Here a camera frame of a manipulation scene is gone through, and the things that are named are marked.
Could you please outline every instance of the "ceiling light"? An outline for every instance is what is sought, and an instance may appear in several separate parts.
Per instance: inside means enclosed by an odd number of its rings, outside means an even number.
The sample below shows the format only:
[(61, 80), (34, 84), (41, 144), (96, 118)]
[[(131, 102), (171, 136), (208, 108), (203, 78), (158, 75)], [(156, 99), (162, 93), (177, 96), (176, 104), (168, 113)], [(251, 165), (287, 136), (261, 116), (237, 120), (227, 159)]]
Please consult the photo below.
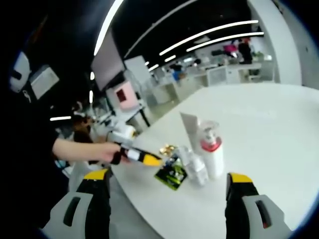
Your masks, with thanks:
[(168, 61), (170, 61), (170, 60), (172, 60), (172, 59), (174, 59), (174, 58), (176, 58), (176, 55), (173, 55), (173, 56), (171, 56), (171, 57), (168, 57), (168, 58), (166, 58), (164, 61), (165, 61), (165, 62), (168, 62)]
[(90, 104), (93, 103), (93, 91), (90, 91), (89, 102)]
[(204, 43), (206, 41), (209, 41), (210, 38), (208, 36), (203, 36), (202, 38), (198, 39), (197, 41), (194, 41), (194, 44), (201, 44)]
[(95, 75), (94, 75), (94, 72), (91, 71), (91, 74), (90, 74), (90, 80), (93, 81), (95, 79)]
[(154, 66), (152, 66), (152, 67), (150, 67), (149, 68), (149, 71), (152, 71), (152, 70), (154, 70), (155, 68), (157, 68), (159, 65), (158, 64), (156, 64), (156, 65), (154, 65)]
[(102, 46), (105, 34), (109, 29), (111, 21), (114, 18), (117, 10), (119, 9), (119, 7), (121, 6), (123, 1), (124, 0), (115, 0), (113, 5), (110, 8), (108, 14), (106, 15), (106, 18), (104, 19), (101, 31), (100, 31), (99, 36), (98, 36), (98, 40), (96, 41), (96, 45), (95, 45), (95, 49), (94, 49), (94, 56), (96, 56), (96, 54), (100, 50), (100, 47)]
[(57, 120), (70, 120), (71, 116), (62, 116), (62, 117), (52, 117), (50, 118), (50, 121), (57, 121)]
[(184, 63), (186, 63), (186, 62), (190, 62), (190, 61), (192, 61), (192, 60), (193, 60), (193, 58), (192, 58), (192, 57), (188, 57), (188, 58), (184, 59)]
[(258, 35), (264, 35), (264, 32), (262, 32), (262, 31), (261, 32), (250, 32), (250, 33), (242, 33), (242, 34), (237, 34), (237, 35), (225, 36), (225, 37), (221, 37), (221, 38), (218, 38), (215, 40), (204, 42), (204, 43), (199, 44), (197, 46), (193, 46), (193, 47), (187, 49), (186, 51), (187, 52), (192, 51), (192, 50), (195, 50), (195, 49), (200, 48), (202, 46), (210, 45), (210, 44), (215, 43), (215, 42), (225, 41), (225, 40), (232, 39), (232, 38), (239, 38), (239, 37), (244, 37), (244, 36), (258, 36)]
[(194, 36), (191, 36), (189, 38), (184, 39), (183, 41), (180, 41), (176, 44), (174, 44), (173, 46), (170, 46), (168, 49), (162, 51), (159, 55), (163, 56), (164, 54), (168, 53), (169, 51), (173, 50), (174, 48), (183, 45), (184, 43), (191, 41), (195, 38), (198, 38), (200, 36), (206, 35), (208, 33), (211, 33), (213, 31), (217, 31), (220, 29), (224, 29), (224, 28), (228, 28), (228, 27), (232, 27), (232, 26), (239, 26), (239, 25), (245, 25), (245, 24), (253, 24), (253, 23), (258, 23), (258, 20), (250, 20), (250, 21), (239, 21), (239, 22), (234, 22), (234, 23), (230, 23), (230, 24), (226, 24), (226, 25), (222, 25), (222, 26), (218, 26), (218, 27), (214, 27), (211, 29), (208, 29), (206, 31), (202, 31)]

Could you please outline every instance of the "white table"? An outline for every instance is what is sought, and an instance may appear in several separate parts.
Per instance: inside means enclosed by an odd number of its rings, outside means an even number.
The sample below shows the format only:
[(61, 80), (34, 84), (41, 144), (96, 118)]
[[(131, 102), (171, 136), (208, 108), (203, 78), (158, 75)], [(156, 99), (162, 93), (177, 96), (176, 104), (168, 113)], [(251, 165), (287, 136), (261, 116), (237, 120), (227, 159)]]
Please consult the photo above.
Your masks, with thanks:
[(179, 112), (220, 123), (224, 175), (204, 188), (186, 180), (173, 191), (154, 178), (158, 168), (114, 166), (142, 217), (165, 239), (224, 239), (226, 173), (232, 171), (251, 177), (296, 229), (319, 189), (319, 91), (262, 83), (203, 88), (142, 133), (135, 146), (151, 152), (165, 143), (190, 146)]

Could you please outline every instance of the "black sleeve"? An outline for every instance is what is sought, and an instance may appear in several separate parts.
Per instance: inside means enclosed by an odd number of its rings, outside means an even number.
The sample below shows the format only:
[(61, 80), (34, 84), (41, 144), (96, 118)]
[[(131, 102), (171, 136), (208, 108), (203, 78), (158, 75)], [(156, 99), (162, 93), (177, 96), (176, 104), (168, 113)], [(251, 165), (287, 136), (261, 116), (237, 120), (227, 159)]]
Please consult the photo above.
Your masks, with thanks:
[(93, 143), (90, 136), (84, 132), (75, 131), (73, 136), (74, 142), (78, 143)]
[(8, 116), (8, 127), (12, 129), (9, 137), (14, 144), (19, 139), (30, 154), (49, 155), (52, 152), (57, 133), (48, 112), (37, 104), (13, 100)]
[(238, 45), (238, 51), (242, 54), (243, 52), (243, 44)]

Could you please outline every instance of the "black ceiling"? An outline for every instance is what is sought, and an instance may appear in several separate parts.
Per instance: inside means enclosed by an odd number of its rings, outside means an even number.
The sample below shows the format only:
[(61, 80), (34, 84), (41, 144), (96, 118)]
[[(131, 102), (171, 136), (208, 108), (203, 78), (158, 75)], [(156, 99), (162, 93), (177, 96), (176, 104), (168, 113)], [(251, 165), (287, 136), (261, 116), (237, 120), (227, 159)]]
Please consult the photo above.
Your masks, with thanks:
[[(121, 55), (125, 56), (153, 23), (185, 2), (187, 0), (125, 0), (112, 23), (114, 38)], [(171, 45), (204, 30), (244, 20), (251, 20), (246, 0), (198, 0), (156, 26), (127, 58), (143, 55), (151, 65), (163, 64), (164, 59), (171, 55), (184, 55), (186, 49), (193, 46), (193, 41), (159, 56), (161, 51)], [(250, 25), (230, 27), (208, 36), (216, 39), (246, 32), (251, 32)]]

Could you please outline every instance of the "white robot part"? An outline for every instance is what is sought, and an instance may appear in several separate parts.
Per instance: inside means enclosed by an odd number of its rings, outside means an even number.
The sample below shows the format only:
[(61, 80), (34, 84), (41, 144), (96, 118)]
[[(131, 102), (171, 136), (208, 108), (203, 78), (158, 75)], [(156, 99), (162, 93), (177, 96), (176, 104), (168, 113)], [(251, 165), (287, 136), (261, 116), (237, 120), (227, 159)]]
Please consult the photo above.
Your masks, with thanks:
[(112, 132), (109, 133), (108, 141), (132, 145), (135, 132), (136, 130), (133, 126), (127, 125), (124, 122), (118, 122)]
[(10, 88), (12, 91), (19, 93), (29, 79), (30, 63), (26, 55), (21, 52), (15, 65), (14, 71), (10, 78)]

